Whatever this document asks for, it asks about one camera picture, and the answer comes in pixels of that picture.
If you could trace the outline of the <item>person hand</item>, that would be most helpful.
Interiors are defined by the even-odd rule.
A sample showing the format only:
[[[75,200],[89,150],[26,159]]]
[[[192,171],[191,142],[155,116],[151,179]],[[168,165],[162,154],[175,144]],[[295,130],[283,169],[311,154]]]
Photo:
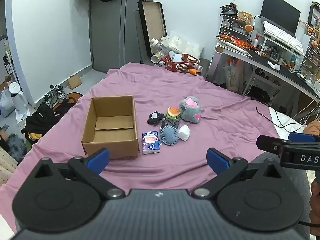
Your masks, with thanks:
[[[310,222],[312,224],[320,223],[320,185],[314,180],[311,184],[311,197],[310,197]]]

